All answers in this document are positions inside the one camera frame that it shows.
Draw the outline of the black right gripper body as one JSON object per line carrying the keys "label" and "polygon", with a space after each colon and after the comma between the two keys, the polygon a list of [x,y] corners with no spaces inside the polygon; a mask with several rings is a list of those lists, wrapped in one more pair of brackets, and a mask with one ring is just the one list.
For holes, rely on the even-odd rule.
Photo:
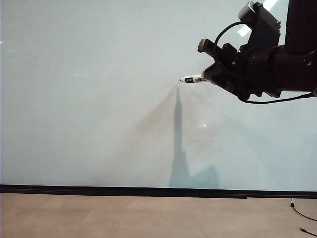
{"label": "black right gripper body", "polygon": [[275,57],[282,46],[268,48],[243,45],[240,49],[226,43],[222,47],[222,88],[242,101],[263,93],[279,98],[282,90],[273,76]]}

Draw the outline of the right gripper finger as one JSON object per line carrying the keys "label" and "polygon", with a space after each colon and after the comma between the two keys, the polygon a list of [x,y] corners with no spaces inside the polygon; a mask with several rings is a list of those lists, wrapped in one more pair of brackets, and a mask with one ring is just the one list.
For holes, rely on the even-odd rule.
{"label": "right gripper finger", "polygon": [[234,83],[230,76],[225,73],[217,63],[213,63],[202,72],[202,77],[209,80],[212,84],[221,87],[222,89],[234,93]]}
{"label": "right gripper finger", "polygon": [[201,39],[197,51],[199,53],[206,53],[212,58],[216,56],[217,59],[224,59],[223,50],[218,46],[214,48],[214,43],[209,39]]}

